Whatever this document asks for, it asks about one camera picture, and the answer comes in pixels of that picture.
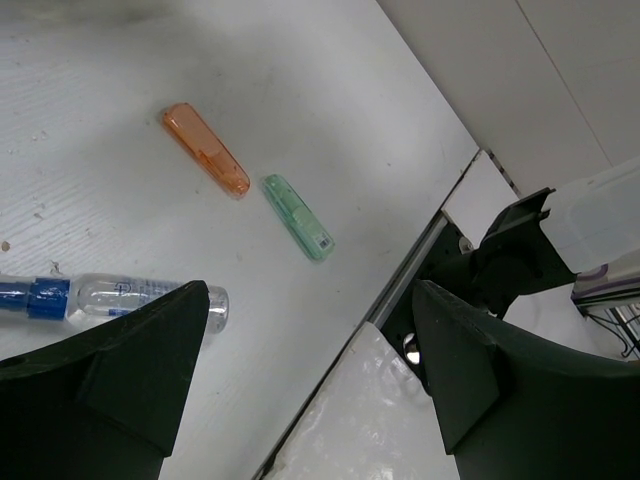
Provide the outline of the clear blue-cap spray bottle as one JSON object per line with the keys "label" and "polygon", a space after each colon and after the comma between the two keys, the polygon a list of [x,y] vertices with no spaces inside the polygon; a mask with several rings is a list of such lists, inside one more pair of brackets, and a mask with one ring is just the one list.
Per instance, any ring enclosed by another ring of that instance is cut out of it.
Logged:
{"label": "clear blue-cap spray bottle", "polygon": [[180,288],[175,281],[112,274],[1,277],[1,312],[95,325],[138,310]]}

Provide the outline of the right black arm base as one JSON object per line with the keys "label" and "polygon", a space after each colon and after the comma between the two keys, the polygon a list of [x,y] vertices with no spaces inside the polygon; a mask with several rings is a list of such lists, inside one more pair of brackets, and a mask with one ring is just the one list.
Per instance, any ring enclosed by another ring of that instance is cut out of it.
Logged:
{"label": "right black arm base", "polygon": [[402,354],[408,336],[420,346],[413,313],[413,290],[420,280],[431,280],[469,305],[502,320],[514,301],[573,282],[569,272],[540,228],[546,213],[527,214],[522,220],[497,219],[476,249],[463,252],[459,228],[446,222],[436,235],[417,271],[382,325],[392,347]]}

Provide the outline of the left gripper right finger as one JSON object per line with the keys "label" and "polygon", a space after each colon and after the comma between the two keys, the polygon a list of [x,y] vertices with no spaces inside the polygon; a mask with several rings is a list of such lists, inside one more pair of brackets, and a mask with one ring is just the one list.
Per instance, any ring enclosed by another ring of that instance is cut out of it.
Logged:
{"label": "left gripper right finger", "polygon": [[422,371],[463,479],[635,479],[639,369],[534,335],[429,282]]}

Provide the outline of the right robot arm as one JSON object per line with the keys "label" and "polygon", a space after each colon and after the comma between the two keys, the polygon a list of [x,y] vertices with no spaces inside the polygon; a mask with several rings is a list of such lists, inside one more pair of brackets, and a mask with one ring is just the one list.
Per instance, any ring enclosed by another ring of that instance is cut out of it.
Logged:
{"label": "right robot arm", "polygon": [[477,281],[511,303],[582,283],[585,304],[639,299],[639,161],[505,208],[477,251]]}

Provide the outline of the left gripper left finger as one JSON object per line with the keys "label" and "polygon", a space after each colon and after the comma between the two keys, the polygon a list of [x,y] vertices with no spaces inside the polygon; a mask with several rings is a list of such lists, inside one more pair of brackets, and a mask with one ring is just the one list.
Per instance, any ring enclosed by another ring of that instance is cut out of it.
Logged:
{"label": "left gripper left finger", "polygon": [[156,479],[176,442],[209,312],[191,281],[1,363],[4,479]]}

